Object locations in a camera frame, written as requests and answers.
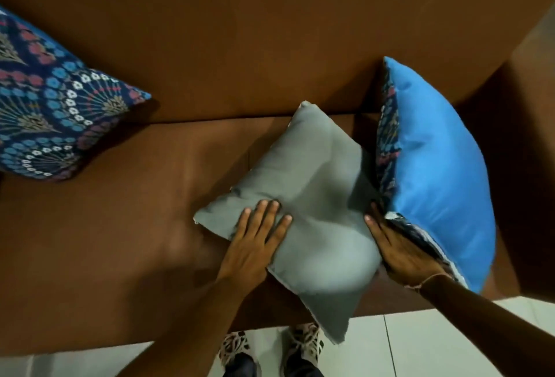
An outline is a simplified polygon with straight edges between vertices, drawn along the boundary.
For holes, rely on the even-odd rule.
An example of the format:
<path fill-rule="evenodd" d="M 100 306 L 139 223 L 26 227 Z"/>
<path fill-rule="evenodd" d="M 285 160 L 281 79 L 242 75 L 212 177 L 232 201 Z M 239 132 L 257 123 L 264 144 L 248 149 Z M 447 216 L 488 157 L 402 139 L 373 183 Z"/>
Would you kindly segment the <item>person's left hand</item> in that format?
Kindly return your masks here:
<path fill-rule="evenodd" d="M 233 243 L 232 238 L 217 275 L 217 287 L 230 288 L 240 297 L 245 297 L 267 277 L 267 268 L 293 221 L 289 214 L 278 219 L 279 208 L 270 236 L 267 241 L 261 242 L 259 227 L 267 204 L 271 201 L 260 200 L 251 209 L 247 232 L 239 243 Z"/>

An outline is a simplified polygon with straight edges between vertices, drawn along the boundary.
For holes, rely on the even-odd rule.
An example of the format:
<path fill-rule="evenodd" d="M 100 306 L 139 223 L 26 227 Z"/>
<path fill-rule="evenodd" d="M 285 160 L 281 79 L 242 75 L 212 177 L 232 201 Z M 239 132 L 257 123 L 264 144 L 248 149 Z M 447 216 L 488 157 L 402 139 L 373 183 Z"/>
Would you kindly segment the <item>person's right hand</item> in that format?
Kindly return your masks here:
<path fill-rule="evenodd" d="M 383 214 L 375 201 L 371 202 L 367 214 Z M 421 248 L 415 245 L 401 230 L 385 219 L 388 238 L 391 242 L 389 255 L 381 255 L 391 279 L 403 287 L 420 292 L 433 280 L 443 279 L 453 283 L 444 268 Z"/>

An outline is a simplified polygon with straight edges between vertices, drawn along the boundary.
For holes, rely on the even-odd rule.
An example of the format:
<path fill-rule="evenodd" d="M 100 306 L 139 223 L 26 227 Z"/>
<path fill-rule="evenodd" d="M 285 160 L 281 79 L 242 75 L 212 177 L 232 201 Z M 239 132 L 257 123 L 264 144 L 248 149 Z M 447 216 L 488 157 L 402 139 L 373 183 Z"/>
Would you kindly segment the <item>grey pillow insert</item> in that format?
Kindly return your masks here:
<path fill-rule="evenodd" d="M 315 104 L 300 104 L 285 132 L 228 193 L 194 222 L 231 240 L 240 213 L 263 199 L 293 221 L 269 272 L 297 295 L 334 344 L 341 344 L 382 261 L 364 214 L 379 198 L 371 157 Z"/>

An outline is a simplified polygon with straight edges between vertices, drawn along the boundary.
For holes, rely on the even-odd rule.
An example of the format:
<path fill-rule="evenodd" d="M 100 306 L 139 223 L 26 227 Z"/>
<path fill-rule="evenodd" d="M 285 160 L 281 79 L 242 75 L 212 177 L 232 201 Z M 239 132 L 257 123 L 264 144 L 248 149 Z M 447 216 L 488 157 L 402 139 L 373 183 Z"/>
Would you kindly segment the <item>blue cushion cover patterned side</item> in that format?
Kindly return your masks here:
<path fill-rule="evenodd" d="M 451 275 L 482 292 L 496 252 L 487 167 L 454 107 L 384 57 L 376 175 L 385 218 Z"/>

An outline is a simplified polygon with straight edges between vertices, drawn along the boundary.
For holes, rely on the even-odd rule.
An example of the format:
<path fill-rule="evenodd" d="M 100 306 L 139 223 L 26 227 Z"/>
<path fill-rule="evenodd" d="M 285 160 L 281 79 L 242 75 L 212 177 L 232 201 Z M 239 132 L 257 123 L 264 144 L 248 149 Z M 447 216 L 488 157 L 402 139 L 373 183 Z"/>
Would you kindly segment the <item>person's right forearm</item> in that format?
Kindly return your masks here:
<path fill-rule="evenodd" d="M 433 280 L 419 293 L 503 377 L 555 377 L 555 336 L 454 281 Z"/>

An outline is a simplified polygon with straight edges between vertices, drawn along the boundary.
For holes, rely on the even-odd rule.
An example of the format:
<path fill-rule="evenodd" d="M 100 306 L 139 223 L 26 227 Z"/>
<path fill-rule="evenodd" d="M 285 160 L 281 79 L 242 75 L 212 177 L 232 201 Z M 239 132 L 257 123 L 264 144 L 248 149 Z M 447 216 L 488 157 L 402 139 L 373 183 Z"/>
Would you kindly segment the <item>person's left forearm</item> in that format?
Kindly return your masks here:
<path fill-rule="evenodd" d="M 116 377 L 207 377 L 241 304 L 260 283 L 246 275 L 217 279 L 167 334 Z"/>

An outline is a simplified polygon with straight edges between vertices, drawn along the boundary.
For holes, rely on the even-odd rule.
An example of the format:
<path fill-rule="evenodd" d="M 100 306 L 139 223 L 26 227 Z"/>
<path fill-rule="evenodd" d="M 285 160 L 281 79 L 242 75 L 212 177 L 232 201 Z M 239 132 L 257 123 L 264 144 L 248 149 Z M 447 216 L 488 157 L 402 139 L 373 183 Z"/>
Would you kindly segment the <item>white patterned left shoe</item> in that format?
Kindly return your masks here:
<path fill-rule="evenodd" d="M 223 377 L 261 377 L 260 363 L 244 331 L 227 334 L 220 346 Z"/>

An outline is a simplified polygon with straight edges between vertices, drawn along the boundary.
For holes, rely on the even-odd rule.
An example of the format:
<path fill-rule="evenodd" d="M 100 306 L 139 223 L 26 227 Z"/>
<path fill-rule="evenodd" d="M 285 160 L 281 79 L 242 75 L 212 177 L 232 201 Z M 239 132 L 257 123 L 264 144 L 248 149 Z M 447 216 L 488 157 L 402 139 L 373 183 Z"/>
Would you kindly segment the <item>white patterned shoe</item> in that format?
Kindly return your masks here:
<path fill-rule="evenodd" d="M 260 363 L 244 331 L 227 334 L 220 346 L 223 377 L 261 377 Z"/>
<path fill-rule="evenodd" d="M 287 359 L 296 352 L 301 354 L 302 359 L 308 360 L 318 367 L 318 359 L 323 347 L 322 331 L 317 324 L 307 323 L 290 327 L 288 348 L 281 361 L 281 377 Z"/>

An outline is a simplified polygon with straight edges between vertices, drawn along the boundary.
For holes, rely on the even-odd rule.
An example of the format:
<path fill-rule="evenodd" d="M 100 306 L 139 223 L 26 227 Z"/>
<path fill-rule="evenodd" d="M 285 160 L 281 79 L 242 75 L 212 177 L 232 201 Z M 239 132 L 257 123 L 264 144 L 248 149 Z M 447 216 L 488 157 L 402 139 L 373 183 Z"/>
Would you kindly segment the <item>white patterned right shoe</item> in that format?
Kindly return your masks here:
<path fill-rule="evenodd" d="M 308 360 L 318 367 L 318 359 L 323 347 L 322 331 L 317 324 L 307 323 L 290 327 L 288 348 L 281 361 L 281 377 L 287 359 L 296 352 L 301 354 L 302 359 Z"/>

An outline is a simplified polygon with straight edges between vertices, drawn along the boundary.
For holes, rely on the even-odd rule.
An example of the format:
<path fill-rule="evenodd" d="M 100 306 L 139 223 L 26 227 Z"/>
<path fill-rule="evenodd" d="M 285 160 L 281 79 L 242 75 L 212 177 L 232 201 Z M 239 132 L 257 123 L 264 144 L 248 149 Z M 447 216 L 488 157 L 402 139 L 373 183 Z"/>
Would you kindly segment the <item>brown fabric sofa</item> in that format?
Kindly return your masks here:
<path fill-rule="evenodd" d="M 373 152 L 383 56 L 458 106 L 489 171 L 483 294 L 555 303 L 555 0 L 0 0 L 149 92 L 74 178 L 0 177 L 0 356 L 152 341 L 215 278 L 193 223 L 302 101 Z"/>

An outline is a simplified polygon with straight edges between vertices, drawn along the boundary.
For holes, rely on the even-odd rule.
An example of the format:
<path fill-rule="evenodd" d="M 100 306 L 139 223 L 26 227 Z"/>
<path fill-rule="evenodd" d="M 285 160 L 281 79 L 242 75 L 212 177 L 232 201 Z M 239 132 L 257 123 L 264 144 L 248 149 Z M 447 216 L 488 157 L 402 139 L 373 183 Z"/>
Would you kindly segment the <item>blue floral patterned cushion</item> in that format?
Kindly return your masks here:
<path fill-rule="evenodd" d="M 0 7 L 0 172 L 69 179 L 88 150 L 150 99 Z"/>

